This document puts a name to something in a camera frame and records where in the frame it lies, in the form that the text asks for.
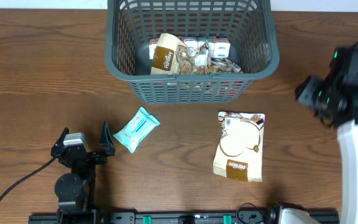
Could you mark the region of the beige Panitee snack bag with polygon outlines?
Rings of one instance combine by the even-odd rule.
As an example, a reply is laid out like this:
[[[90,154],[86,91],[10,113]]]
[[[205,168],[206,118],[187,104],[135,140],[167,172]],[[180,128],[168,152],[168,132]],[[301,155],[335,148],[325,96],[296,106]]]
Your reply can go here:
[[[213,161],[213,172],[244,182],[262,181],[265,115],[220,111],[222,135]]]

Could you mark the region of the Kleenex tissue multipack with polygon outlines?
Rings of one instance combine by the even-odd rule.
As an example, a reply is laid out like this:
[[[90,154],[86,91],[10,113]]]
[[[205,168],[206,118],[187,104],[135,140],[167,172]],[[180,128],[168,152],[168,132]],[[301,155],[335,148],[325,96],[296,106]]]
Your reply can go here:
[[[205,42],[209,45],[211,58],[228,58],[231,47],[225,37],[180,37],[180,40],[192,51],[197,51]]]

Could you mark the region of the orange spaghetti package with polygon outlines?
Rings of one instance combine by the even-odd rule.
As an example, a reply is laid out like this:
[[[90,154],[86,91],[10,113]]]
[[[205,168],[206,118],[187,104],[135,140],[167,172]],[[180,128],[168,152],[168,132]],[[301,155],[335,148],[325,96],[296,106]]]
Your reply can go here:
[[[191,98],[191,101],[229,101],[244,91],[242,84],[243,82],[171,82],[155,83],[154,87],[158,93],[167,90],[170,100],[178,95],[180,101],[187,98]]]

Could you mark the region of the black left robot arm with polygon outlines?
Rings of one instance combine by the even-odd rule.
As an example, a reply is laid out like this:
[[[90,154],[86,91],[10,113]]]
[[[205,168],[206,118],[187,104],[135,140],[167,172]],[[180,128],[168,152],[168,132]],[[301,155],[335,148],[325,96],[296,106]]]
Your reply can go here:
[[[99,151],[89,152],[83,133],[69,133],[65,128],[51,148],[51,156],[71,169],[55,183],[58,197],[58,223],[109,223],[109,215],[94,204],[96,166],[106,164],[115,155],[108,123],[103,124]]]

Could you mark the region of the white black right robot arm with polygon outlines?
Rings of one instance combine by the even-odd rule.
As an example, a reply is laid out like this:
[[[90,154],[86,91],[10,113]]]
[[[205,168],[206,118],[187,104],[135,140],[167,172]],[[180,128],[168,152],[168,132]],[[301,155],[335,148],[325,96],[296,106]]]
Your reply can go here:
[[[299,104],[329,120],[337,130],[342,160],[342,212],[307,211],[278,205],[264,213],[264,223],[358,223],[358,47],[338,47],[325,79],[308,77],[295,90]]]

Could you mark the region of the teal wet wipes pack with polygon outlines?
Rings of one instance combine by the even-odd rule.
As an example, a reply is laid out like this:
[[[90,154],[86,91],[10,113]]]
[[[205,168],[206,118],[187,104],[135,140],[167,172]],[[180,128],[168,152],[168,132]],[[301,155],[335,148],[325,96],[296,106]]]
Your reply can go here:
[[[131,153],[134,153],[141,141],[157,126],[160,121],[140,107],[135,116],[113,136]]]

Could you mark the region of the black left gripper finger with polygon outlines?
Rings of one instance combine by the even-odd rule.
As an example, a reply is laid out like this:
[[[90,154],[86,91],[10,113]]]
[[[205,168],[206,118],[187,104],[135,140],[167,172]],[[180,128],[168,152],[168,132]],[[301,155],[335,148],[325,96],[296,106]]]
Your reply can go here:
[[[99,145],[103,148],[103,150],[105,152],[115,152],[116,151],[113,141],[112,141],[112,138],[111,138],[111,135],[110,135],[109,126],[108,126],[107,121],[105,121],[103,123],[103,128],[101,131]]]
[[[69,133],[69,129],[68,128],[64,128],[60,137],[58,138],[58,140],[56,141],[56,143],[53,145],[52,150],[53,151],[59,151],[60,149],[64,148],[64,139],[65,136]]]

